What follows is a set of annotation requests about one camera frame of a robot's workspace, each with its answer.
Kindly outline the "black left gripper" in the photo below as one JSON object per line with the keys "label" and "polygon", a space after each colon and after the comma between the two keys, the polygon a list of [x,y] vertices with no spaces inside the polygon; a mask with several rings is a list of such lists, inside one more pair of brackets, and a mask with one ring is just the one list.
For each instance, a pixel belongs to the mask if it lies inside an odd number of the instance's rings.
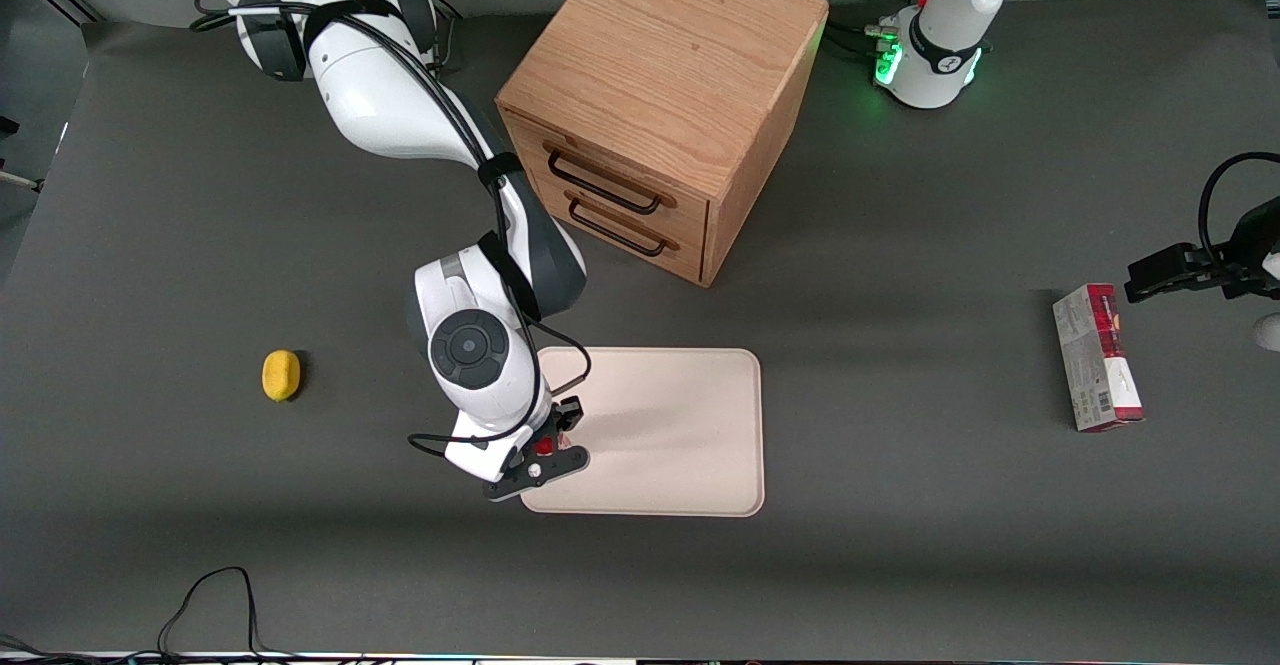
{"label": "black left gripper", "polygon": [[1279,301],[1276,274],[1266,261],[1277,254],[1279,201],[1251,208],[1239,219],[1231,237],[1213,244],[1210,237],[1210,203],[1203,199],[1197,211],[1197,233],[1210,260],[1206,272],[1198,246],[1167,246],[1128,267],[1129,281],[1124,290],[1129,304],[1152,299],[1162,293],[1202,292],[1221,288],[1225,299],[1258,295]]}

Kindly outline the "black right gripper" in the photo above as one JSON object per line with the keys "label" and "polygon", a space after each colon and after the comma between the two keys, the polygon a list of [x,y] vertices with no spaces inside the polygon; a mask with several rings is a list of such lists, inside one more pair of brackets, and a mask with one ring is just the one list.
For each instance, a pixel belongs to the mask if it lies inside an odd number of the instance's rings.
{"label": "black right gripper", "polygon": [[[566,396],[561,402],[553,402],[549,414],[549,427],[553,437],[568,434],[582,419],[584,411],[580,396]],[[483,496],[489,503],[502,503],[508,497],[517,497],[530,489],[541,489],[547,483],[562,480],[567,474],[581,472],[590,463],[590,451],[584,446],[561,448],[556,442],[543,442],[539,434],[534,434],[520,454],[516,455],[513,465],[508,465],[500,474],[497,483],[485,483]]]}

